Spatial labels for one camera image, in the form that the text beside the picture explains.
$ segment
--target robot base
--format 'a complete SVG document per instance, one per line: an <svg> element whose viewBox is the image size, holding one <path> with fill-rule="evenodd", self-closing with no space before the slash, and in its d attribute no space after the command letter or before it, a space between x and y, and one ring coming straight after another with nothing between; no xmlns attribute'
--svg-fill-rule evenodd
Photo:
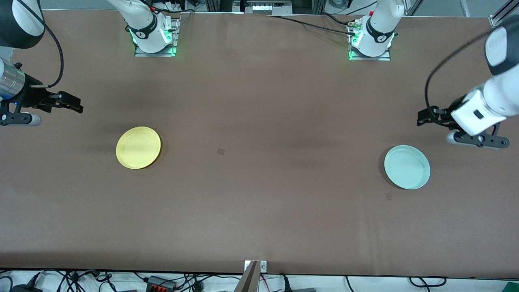
<svg viewBox="0 0 519 292"><path fill-rule="evenodd" d="M346 31L353 32L356 35L351 36L348 35L348 53L349 60L371 60L371 61L391 61L391 56L389 54L389 47L391 47L391 41L394 38L394 34L382 45L387 46L386 50L379 56L370 57L359 51L357 46L360 45L362 38L371 37L370 35L365 35L362 30L363 27L363 19L355 19L354 22L351 22L346 26Z"/></svg>
<svg viewBox="0 0 519 292"><path fill-rule="evenodd" d="M135 57L175 57L176 56L176 47L179 43L179 32L180 32L180 19L182 18L182 14L179 18L171 18L170 16L166 16L166 28L168 31L164 31L164 39L165 41L171 42L164 47L164 49L155 52L155 53L146 53L141 50L137 44L135 39L133 43L135 44Z"/></svg>

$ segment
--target metal mounting plate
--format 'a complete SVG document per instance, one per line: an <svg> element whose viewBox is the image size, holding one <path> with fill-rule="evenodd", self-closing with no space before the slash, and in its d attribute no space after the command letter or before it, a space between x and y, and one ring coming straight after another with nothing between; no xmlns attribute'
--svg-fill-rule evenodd
<svg viewBox="0 0 519 292"><path fill-rule="evenodd" d="M357 35L359 34L359 28L353 29L350 26L346 26L346 31L354 32ZM349 60L368 60L368 61L391 61L391 56L389 55L389 49L387 49L382 55L378 57L368 57L363 53L359 52L357 48L353 47L351 43L355 36L348 35L348 59Z"/></svg>
<svg viewBox="0 0 519 292"><path fill-rule="evenodd" d="M245 271L247 269L247 267L249 266L249 263L253 261L253 260L246 260L245 261L245 265L243 267L243 270ZM261 273L266 273L267 272L267 261L264 261L264 260L259 260L261 261L261 270L260 272Z"/></svg>
<svg viewBox="0 0 519 292"><path fill-rule="evenodd" d="M164 47L164 49L156 52L156 53L146 53L142 51L137 45L135 46L135 57L175 57L176 56L176 47L179 43L179 30L180 30L180 19L179 18L171 18L170 16L166 16L166 18L171 19L171 22L168 21L169 24L166 25L166 29L172 29L171 33L164 33L166 38L171 38L172 41L169 45Z"/></svg>

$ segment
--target white floor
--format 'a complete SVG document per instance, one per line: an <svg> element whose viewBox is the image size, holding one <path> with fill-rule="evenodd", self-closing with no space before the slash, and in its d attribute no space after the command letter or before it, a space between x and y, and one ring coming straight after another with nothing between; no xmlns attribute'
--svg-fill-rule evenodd
<svg viewBox="0 0 519 292"><path fill-rule="evenodd" d="M14 285L27 284L27 282L37 273L37 271L11 271L0 274L0 276L8 275L12 277ZM137 290L138 292L146 291L146 283L129 272L109 272L113 275L112 283L118 292L127 290ZM166 274L166 273L139 273L142 277L151 275L159 276L164 279L172 279L182 277L183 274ZM269 291L284 289L283 277L279 275L265 275L268 279L267 283ZM54 292L57 290L62 276L56 272L42 273L36 282L36 288L42 289L43 292ZM291 288L315 288L317 292L350 292L346 278L344 276L308 276L308 275L288 275ZM383 291L383 292L427 292L425 288L417 288L410 284L409 279L405 277L360 277L350 276L350 283L354 292ZM429 284L437 284L441 280L427 279ZM431 292L501 292L506 286L507 280L475 280L475 279L448 279L447 283L438 288L431 288ZM234 291L237 279L234 278L218 278L211 277L203 282L203 292L222 292ZM86 292L96 292L99 290L98 283L91 275L81 278L80 284ZM67 291L67 285L62 285L62 291ZM0 281L0 292L9 292L9 281L2 279ZM108 285L103 285L101 292L113 292ZM268 292L263 281L260 281L258 292Z"/></svg>

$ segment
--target silver cylinder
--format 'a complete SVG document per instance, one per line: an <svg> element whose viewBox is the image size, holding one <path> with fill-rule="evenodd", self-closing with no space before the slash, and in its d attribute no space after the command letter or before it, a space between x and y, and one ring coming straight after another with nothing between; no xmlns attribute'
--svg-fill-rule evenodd
<svg viewBox="0 0 519 292"><path fill-rule="evenodd" d="M11 62L4 58L0 59L2 59L0 62L0 72L2 72L2 77L0 77L0 98L10 99L22 90L25 84L25 73L16 69Z"/></svg>

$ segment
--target plate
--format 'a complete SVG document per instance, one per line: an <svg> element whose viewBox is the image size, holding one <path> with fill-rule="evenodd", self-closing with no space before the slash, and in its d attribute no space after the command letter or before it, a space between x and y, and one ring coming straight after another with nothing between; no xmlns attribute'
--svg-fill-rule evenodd
<svg viewBox="0 0 519 292"><path fill-rule="evenodd" d="M408 190L423 187L431 176L427 157L409 145L399 145L389 150L384 159L384 169L394 184Z"/></svg>
<svg viewBox="0 0 519 292"><path fill-rule="evenodd" d="M144 168L159 156L160 137L148 127L130 129L117 142L115 153L123 166L130 169Z"/></svg>

